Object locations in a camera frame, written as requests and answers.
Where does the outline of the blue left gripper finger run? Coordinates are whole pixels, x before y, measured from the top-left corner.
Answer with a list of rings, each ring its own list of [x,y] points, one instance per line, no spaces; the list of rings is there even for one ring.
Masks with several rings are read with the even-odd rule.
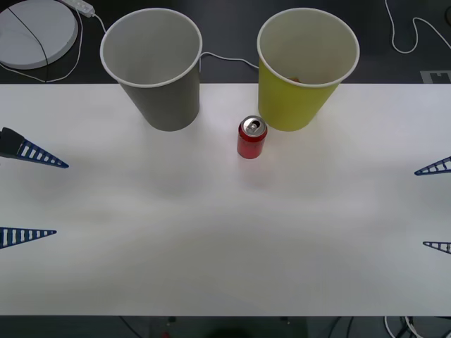
[[[37,239],[42,239],[51,236],[56,233],[57,233],[56,230],[1,227],[0,248],[5,249],[19,244],[24,244]]]
[[[69,168],[69,165],[60,158],[7,127],[1,129],[1,157],[50,165],[57,168]]]

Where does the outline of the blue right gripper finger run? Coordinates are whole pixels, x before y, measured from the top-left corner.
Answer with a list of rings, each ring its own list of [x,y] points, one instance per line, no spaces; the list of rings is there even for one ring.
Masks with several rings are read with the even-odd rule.
[[[450,242],[423,242],[423,245],[446,254],[451,254]]]
[[[416,176],[424,176],[424,175],[436,175],[441,173],[450,173],[450,162],[451,157],[444,158],[435,163],[432,163],[426,167],[423,167],[414,172]]]

